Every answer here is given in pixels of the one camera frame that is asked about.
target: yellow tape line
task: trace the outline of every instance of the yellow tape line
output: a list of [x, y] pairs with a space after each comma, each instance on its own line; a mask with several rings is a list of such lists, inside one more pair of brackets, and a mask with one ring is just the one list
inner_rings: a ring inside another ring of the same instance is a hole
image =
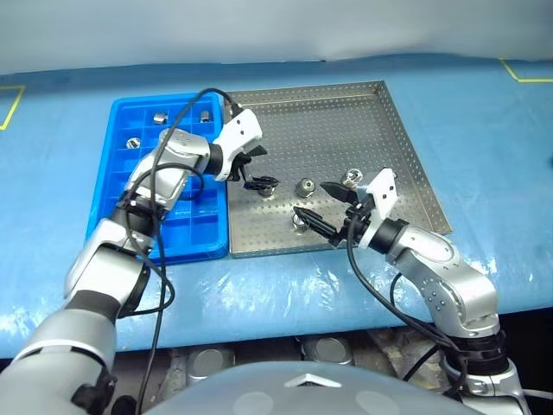
[[503, 64], [503, 66], [505, 67], [507, 72], [517, 82], [520, 82], [520, 83], [523, 83], [523, 84], [524, 83], [526, 83], [526, 84], [530, 84], [530, 83], [537, 84], [537, 83], [541, 83], [541, 82], [553, 82], [553, 78], [519, 78], [517, 73], [514, 71], [514, 69], [511, 67], [511, 65], [509, 65], [506, 62], [505, 59], [499, 58], [499, 60], [501, 61], [501, 63]]
[[9, 89], [18, 89], [19, 93], [17, 94], [16, 100], [11, 105], [11, 108], [8, 111], [8, 115], [6, 116], [6, 119], [3, 121], [3, 124], [0, 125], [0, 131], [4, 131], [6, 128], [8, 128], [8, 124], [10, 123], [10, 120], [13, 117], [17, 106], [19, 105], [19, 101], [21, 101], [21, 97], [23, 96], [23, 92], [25, 91], [25, 85], [0, 86], [0, 91], [6, 91], [6, 90], [9, 90]]

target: white wall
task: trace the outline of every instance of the white wall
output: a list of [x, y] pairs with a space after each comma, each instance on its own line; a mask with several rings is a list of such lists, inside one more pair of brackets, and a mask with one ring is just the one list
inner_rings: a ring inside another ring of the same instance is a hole
[[0, 73], [445, 52], [553, 56], [553, 0], [2, 0]]

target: small metal fitting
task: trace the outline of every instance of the small metal fitting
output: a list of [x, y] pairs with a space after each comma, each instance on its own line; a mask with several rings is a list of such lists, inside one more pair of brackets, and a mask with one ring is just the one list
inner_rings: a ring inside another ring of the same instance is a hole
[[154, 124], [165, 125], [168, 120], [168, 115], [165, 112], [156, 112], [154, 114]]
[[137, 149], [138, 147], [140, 147], [140, 138], [138, 137], [129, 138], [124, 146], [127, 149]]
[[315, 182], [311, 179], [301, 179], [296, 184], [296, 194], [303, 199], [310, 197], [315, 192]]
[[294, 228], [298, 233], [304, 233], [308, 230], [308, 226], [302, 219], [300, 219], [297, 214], [294, 214], [294, 216], [292, 216], [292, 225], [294, 225]]
[[363, 180], [363, 173], [359, 169], [349, 169], [342, 176], [342, 184], [349, 188], [357, 188], [357, 185]]
[[208, 110], [202, 111], [200, 113], [200, 122], [209, 123], [211, 121], [211, 113]]
[[275, 194], [275, 188], [261, 188], [257, 191], [262, 197], [270, 197]]

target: table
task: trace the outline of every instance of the table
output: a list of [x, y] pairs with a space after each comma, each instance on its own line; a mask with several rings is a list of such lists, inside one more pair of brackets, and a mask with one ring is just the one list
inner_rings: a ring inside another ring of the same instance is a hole
[[[549, 62], [513, 62], [520, 76]], [[467, 261], [508, 313], [553, 304], [553, 84], [520, 83], [500, 61], [399, 55], [356, 61], [117, 67], [0, 77], [24, 84], [0, 131], [0, 357], [63, 304], [83, 246], [111, 103], [121, 97], [384, 80]], [[2, 105], [0, 94], [0, 111]], [[357, 252], [376, 287], [393, 268]], [[384, 327], [399, 321], [355, 279], [343, 250], [224, 258], [168, 270], [177, 297], [160, 347]], [[142, 306], [157, 302], [150, 280]], [[429, 318], [408, 282], [400, 308]], [[118, 323], [118, 349], [148, 348], [153, 316]]]

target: perforated metal tray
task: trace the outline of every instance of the perforated metal tray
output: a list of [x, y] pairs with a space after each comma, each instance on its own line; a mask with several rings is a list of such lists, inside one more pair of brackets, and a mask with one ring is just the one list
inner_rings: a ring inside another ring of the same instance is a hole
[[228, 183], [231, 254], [236, 257], [328, 249], [310, 231], [292, 226], [292, 207], [313, 209], [340, 228], [347, 205], [318, 188], [308, 199], [296, 184], [340, 180], [350, 168], [364, 174], [392, 167], [399, 200], [391, 218], [438, 233], [451, 232], [383, 81], [235, 92], [257, 115], [269, 154], [251, 164], [254, 176], [280, 180], [264, 199]]

